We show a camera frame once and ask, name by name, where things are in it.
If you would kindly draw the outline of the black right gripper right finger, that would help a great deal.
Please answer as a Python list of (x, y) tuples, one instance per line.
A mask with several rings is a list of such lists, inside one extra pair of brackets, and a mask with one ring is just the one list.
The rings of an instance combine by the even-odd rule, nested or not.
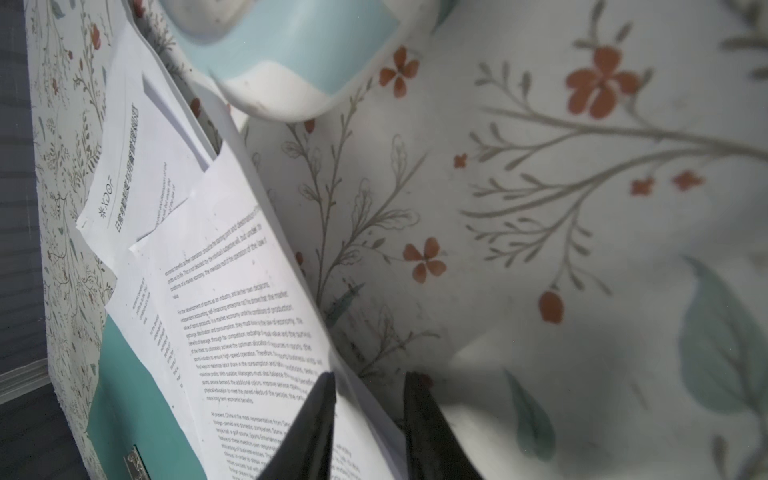
[(482, 479), (419, 373), (406, 374), (403, 407), (409, 479)]

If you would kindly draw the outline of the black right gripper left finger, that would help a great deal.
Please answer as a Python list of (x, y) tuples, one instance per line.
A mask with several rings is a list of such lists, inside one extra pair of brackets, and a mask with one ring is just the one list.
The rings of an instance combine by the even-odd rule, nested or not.
[(335, 375), (324, 372), (259, 480), (331, 478), (336, 400)]

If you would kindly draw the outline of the English text paper sheet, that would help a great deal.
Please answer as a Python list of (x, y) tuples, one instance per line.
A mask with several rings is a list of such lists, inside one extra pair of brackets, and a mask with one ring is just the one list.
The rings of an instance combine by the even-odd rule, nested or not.
[(132, 248), (180, 363), (210, 479), (254, 479), (318, 377), (336, 378), (331, 475), (403, 479), (380, 407), (338, 355), (255, 166), (229, 147)]

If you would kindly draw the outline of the teal file folder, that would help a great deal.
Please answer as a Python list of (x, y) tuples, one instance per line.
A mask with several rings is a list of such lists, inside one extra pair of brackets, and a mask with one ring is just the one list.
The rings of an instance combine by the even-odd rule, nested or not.
[(108, 479), (130, 477), (136, 448), (152, 479), (204, 479), (203, 467), (150, 373), (107, 319), (87, 434)]

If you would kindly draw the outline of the XDOF header paper sheet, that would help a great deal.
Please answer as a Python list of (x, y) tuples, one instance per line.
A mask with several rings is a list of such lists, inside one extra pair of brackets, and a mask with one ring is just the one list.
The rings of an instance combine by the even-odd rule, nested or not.
[(77, 229), (114, 273), (182, 203), (216, 155), (157, 54), (123, 28), (106, 76), (102, 151)]

